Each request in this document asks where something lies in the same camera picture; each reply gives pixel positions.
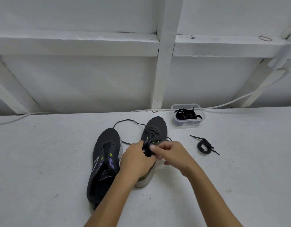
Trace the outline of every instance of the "sneaker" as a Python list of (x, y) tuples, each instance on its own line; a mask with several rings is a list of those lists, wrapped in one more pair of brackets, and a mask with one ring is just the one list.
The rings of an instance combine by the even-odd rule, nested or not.
[(119, 172), (122, 143), (118, 132), (109, 128), (98, 137), (93, 150), (93, 167), (87, 187), (87, 198), (95, 210)]
[[(145, 126), (141, 136), (141, 140), (143, 140), (143, 153), (145, 156), (150, 157), (154, 154), (149, 148), (151, 144), (166, 140), (167, 137), (168, 129), (163, 118), (157, 116), (150, 119), (150, 121)], [(136, 188), (142, 188), (148, 185), (154, 175), (154, 165), (144, 176), (138, 179), (137, 183), (135, 184)]]

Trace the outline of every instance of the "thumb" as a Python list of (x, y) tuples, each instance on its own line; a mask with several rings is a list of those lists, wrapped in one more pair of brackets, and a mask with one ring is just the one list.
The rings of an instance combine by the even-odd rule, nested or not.
[(166, 150), (161, 149), (160, 147), (155, 146), (155, 145), (153, 145), (153, 144), (150, 145), (150, 150), (151, 150), (152, 152), (154, 152), (156, 155), (159, 155), (159, 156), (161, 156), (161, 157), (163, 157), (163, 158), (164, 158), (165, 153), (166, 153)]

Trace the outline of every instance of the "purple logo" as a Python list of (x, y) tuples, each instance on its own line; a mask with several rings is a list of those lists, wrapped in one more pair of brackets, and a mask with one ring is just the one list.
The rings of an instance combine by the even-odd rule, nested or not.
[(113, 160), (110, 158), (110, 166), (114, 169), (112, 162), (113, 162)]

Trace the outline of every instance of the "plastic container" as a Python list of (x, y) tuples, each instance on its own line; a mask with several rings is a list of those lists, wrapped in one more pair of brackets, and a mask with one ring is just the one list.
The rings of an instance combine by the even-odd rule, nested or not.
[[(176, 118), (176, 113), (175, 111), (178, 109), (189, 109), (192, 110), (194, 107), (194, 112), (196, 113), (196, 115), (200, 115), (202, 117), (201, 118), (197, 118), (197, 119), (186, 119), (186, 120), (179, 120), (178, 118)], [(191, 103), (191, 104), (174, 104), (171, 107), (172, 109), (172, 113), (173, 113), (173, 124), (175, 126), (180, 126), (182, 128), (184, 127), (196, 127), (199, 125), (199, 123), (205, 119), (205, 115), (201, 109), (201, 107), (199, 106), (199, 104), (196, 103)]]

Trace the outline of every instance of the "white concrete surface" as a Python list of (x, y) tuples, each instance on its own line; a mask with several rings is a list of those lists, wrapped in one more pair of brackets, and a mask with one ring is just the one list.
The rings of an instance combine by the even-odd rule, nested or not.
[[(291, 107), (204, 113), (193, 129), (175, 129), (170, 112), (32, 115), (0, 126), (0, 227), (83, 226), (97, 137), (119, 120), (146, 123), (155, 116), (165, 119), (169, 137), (183, 143), (245, 227), (291, 226)], [(143, 127), (124, 122), (116, 129), (134, 142)], [(220, 156), (201, 154), (189, 134), (208, 139)], [(118, 226), (205, 222), (188, 180), (161, 161), (150, 184), (131, 192)]]

